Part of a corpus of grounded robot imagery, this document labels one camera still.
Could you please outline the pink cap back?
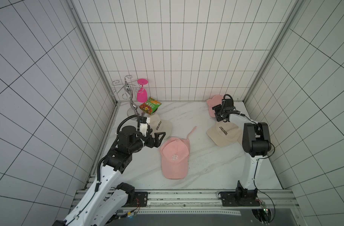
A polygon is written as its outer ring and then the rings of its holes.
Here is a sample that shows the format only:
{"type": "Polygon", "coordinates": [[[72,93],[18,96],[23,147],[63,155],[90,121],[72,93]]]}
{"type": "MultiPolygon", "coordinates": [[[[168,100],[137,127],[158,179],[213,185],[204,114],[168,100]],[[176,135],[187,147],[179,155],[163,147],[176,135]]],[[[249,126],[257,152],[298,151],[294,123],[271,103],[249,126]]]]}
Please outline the pink cap back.
{"type": "Polygon", "coordinates": [[[212,98],[208,99],[206,102],[207,102],[207,105],[208,105],[208,112],[209,112],[209,115],[212,117],[212,118],[215,118],[215,111],[212,109],[213,107],[217,106],[217,105],[221,105],[222,104],[222,99],[223,99],[223,96],[221,95],[215,95],[213,96],[212,98]]]}

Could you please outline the pink cap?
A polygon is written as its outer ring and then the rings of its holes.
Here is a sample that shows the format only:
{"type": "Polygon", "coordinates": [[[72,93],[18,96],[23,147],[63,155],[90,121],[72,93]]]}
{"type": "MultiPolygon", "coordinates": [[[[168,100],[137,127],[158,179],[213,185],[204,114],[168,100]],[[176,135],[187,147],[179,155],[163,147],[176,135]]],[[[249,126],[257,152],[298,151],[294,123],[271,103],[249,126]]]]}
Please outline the pink cap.
{"type": "Polygon", "coordinates": [[[195,126],[185,139],[172,137],[160,148],[162,174],[167,179],[183,179],[189,171],[190,140],[195,126]]]}
{"type": "Polygon", "coordinates": [[[215,95],[213,96],[212,98],[208,99],[206,102],[207,102],[207,105],[208,105],[208,112],[209,112],[209,115],[212,117],[212,118],[215,118],[215,111],[212,109],[213,107],[217,106],[217,105],[221,105],[222,104],[222,99],[223,99],[223,96],[221,95],[215,95]]]}

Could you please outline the beige cap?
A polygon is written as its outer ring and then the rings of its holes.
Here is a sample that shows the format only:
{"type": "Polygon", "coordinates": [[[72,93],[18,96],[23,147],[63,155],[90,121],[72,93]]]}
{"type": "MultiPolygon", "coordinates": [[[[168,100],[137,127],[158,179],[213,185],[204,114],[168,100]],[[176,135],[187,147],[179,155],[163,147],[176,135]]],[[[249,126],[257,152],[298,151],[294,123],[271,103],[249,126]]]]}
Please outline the beige cap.
{"type": "Polygon", "coordinates": [[[232,122],[217,122],[206,133],[219,147],[227,147],[236,142],[242,145],[243,130],[232,122]]]}
{"type": "Polygon", "coordinates": [[[153,114],[148,117],[150,119],[149,125],[153,133],[165,132],[164,139],[168,139],[172,133],[172,123],[167,120],[162,120],[158,114],[153,114]]]}

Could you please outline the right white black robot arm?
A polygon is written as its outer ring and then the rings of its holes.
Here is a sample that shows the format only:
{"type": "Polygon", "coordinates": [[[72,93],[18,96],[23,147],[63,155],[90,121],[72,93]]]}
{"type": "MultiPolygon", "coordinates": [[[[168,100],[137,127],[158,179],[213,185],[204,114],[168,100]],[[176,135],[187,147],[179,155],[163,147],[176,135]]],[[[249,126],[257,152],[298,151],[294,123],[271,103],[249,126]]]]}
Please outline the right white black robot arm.
{"type": "Polygon", "coordinates": [[[245,152],[243,174],[235,191],[221,193],[223,206],[260,206],[255,179],[272,148],[269,127],[267,123],[253,121],[238,111],[229,94],[225,94],[222,103],[213,106],[212,110],[217,123],[207,131],[207,135],[219,147],[238,142],[245,152]]]}

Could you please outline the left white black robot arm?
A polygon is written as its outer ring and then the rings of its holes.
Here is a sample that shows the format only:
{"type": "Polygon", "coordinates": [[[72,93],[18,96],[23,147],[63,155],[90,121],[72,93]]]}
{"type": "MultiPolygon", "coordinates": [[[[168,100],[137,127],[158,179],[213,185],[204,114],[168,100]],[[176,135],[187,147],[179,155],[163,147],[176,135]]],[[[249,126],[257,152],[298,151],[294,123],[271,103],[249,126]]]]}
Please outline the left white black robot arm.
{"type": "Polygon", "coordinates": [[[104,226],[119,209],[134,203],[134,186],[117,181],[134,153],[145,147],[160,147],[166,133],[154,133],[148,125],[146,134],[143,134],[141,125],[120,124],[116,134],[107,155],[98,162],[96,179],[77,206],[64,220],[56,220],[55,226],[104,226]]]}

